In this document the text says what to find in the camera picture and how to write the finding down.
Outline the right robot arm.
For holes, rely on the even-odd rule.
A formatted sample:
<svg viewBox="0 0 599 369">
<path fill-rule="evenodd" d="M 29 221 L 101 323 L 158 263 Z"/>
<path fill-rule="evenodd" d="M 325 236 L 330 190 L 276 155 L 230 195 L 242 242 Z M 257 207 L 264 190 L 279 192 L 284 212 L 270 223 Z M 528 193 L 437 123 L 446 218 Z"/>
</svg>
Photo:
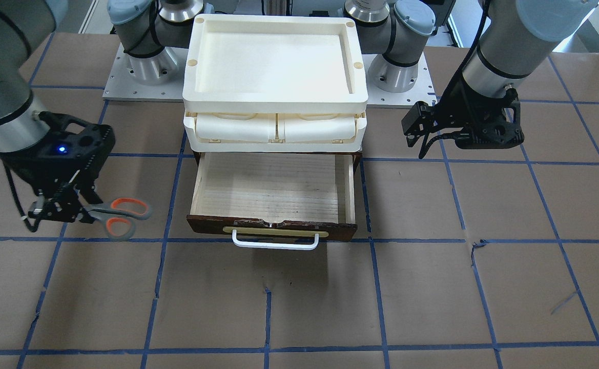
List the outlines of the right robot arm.
<svg viewBox="0 0 599 369">
<path fill-rule="evenodd" d="M 95 193 L 116 142 L 112 127 L 50 112 L 20 76 L 67 10 L 67 1 L 0 1 L 0 159 L 32 232 L 42 220 L 93 223 L 119 212 Z M 187 48 L 192 26 L 211 10 L 204 1 L 109 1 L 107 11 L 129 72 L 154 85 L 177 72 L 171 48 Z"/>
</svg>

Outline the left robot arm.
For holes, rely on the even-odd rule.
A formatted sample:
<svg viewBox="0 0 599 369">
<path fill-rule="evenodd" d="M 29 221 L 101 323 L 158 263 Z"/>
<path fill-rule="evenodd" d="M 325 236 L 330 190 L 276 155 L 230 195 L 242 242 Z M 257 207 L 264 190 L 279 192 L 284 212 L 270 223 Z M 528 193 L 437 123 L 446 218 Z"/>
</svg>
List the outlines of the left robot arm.
<svg viewBox="0 0 599 369">
<path fill-rule="evenodd" d="M 433 107 L 419 101 L 402 119 L 408 147 L 423 137 L 459 149 L 510 149 L 524 142 L 517 87 L 572 35 L 598 1 L 486 1 L 473 44 Z M 421 1 L 346 1 L 363 54 L 374 54 L 368 79 L 391 93 L 414 86 L 418 62 L 435 32 L 433 10 Z"/>
</svg>

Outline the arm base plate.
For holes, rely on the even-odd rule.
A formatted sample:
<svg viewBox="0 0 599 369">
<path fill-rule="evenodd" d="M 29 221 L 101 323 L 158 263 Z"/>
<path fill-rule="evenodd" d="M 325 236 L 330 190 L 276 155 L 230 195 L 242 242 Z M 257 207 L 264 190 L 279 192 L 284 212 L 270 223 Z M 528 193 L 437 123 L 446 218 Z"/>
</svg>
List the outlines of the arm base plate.
<svg viewBox="0 0 599 369">
<path fill-rule="evenodd" d="M 437 102 L 424 54 L 419 62 L 409 68 L 388 65 L 376 54 L 363 55 L 368 91 L 368 107 L 411 108 L 423 101 L 428 105 Z"/>
<path fill-rule="evenodd" d="M 114 101 L 182 102 L 188 50 L 166 48 L 149 59 L 133 59 L 119 45 L 103 98 Z"/>
</svg>

